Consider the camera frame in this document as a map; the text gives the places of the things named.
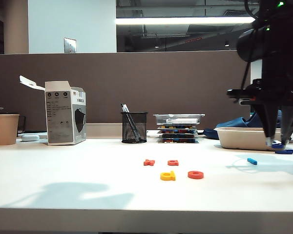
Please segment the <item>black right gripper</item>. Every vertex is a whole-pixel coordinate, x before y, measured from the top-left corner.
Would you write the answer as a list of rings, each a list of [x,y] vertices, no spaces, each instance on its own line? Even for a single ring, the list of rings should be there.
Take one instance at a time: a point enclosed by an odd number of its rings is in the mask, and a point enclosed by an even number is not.
[[[252,105],[262,122],[267,146],[272,146],[275,140],[278,106],[281,106],[281,142],[286,146],[293,133],[293,89],[287,92],[264,89],[262,83],[262,79],[254,79],[247,88],[227,90],[227,96],[241,105]]]

